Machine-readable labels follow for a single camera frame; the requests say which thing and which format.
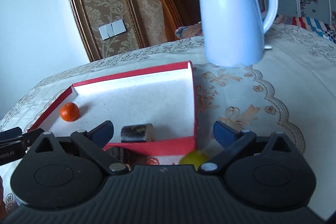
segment light blue kettle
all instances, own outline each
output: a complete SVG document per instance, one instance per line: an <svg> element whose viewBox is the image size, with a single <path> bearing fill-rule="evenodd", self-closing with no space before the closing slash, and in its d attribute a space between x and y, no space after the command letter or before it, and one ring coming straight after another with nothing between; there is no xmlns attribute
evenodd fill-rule
<svg viewBox="0 0 336 224"><path fill-rule="evenodd" d="M199 0L199 5L209 62L241 67L262 59L264 34L276 17L278 0L268 0L264 20L258 0Z"/></svg>

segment wooden bed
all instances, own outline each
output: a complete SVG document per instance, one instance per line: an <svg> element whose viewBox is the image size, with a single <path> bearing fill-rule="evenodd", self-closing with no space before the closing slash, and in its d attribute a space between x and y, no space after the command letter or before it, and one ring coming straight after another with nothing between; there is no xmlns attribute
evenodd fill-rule
<svg viewBox="0 0 336 224"><path fill-rule="evenodd" d="M160 0L165 22L167 40L178 38L175 30L182 26L189 26L201 20L199 0Z"/></svg>

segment yellow-green ball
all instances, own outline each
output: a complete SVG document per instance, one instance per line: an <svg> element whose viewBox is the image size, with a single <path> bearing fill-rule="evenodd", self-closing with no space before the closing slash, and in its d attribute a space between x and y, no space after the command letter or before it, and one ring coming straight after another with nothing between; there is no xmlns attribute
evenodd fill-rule
<svg viewBox="0 0 336 224"><path fill-rule="evenodd" d="M203 152L203 151L199 151L199 150L194 150L191 151L190 153L188 153L187 155L185 155L180 161L179 164L180 165L186 165L186 164L191 164L194 166L195 170L198 170L198 167L205 163L207 160L209 160L209 156Z"/></svg>

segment white tablecloth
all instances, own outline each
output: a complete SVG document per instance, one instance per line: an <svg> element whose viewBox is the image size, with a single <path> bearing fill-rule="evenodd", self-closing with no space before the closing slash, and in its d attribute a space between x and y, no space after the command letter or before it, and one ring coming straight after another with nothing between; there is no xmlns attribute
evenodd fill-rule
<svg viewBox="0 0 336 224"><path fill-rule="evenodd" d="M27 130L72 83L191 60L199 148L210 154L220 151L212 138L212 126L217 120L259 135L285 132L316 174L310 207L327 218L336 210L336 45L315 33L285 25L274 25L266 34L266 43L273 49L267 50L259 63L246 68L208 63L203 39L194 37L65 71L30 90L0 121L0 131L16 126ZM0 167L4 199L11 194L9 179L17 163Z"/></svg>

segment orange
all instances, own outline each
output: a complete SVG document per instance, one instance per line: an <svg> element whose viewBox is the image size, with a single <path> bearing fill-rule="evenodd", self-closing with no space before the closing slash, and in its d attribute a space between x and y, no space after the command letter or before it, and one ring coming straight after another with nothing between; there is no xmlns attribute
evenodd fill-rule
<svg viewBox="0 0 336 224"><path fill-rule="evenodd" d="M59 110L59 115L64 121L73 122L79 118L79 108L73 102L66 103Z"/></svg>

